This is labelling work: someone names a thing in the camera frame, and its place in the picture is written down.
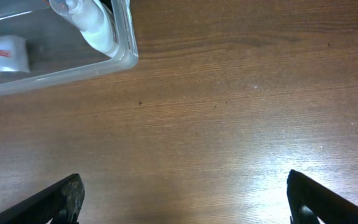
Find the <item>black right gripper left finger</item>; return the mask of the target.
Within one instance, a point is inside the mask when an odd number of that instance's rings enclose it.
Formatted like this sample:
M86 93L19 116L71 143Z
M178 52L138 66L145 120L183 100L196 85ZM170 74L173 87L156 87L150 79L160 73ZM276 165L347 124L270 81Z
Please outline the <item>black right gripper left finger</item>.
M79 174L71 174L0 213L0 224L78 223L85 198Z

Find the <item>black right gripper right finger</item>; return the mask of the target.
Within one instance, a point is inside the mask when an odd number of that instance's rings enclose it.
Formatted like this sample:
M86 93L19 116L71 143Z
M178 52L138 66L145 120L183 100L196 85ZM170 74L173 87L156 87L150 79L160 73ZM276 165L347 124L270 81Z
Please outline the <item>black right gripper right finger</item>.
M358 223L358 206L301 172L287 178L291 223Z

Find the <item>white Panadol box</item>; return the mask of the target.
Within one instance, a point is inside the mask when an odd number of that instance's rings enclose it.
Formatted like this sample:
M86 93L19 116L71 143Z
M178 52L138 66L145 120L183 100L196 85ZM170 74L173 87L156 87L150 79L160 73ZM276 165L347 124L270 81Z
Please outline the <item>white Panadol box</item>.
M0 37L0 72L29 72L24 38L14 35Z

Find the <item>white spray bottle clear cap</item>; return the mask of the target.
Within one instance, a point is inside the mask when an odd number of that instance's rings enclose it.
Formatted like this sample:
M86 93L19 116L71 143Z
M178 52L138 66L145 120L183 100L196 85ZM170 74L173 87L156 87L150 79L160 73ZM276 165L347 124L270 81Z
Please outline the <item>white spray bottle clear cap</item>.
M80 30L92 48L110 58L117 54L114 19L104 4L95 0L50 0L49 3L59 16Z

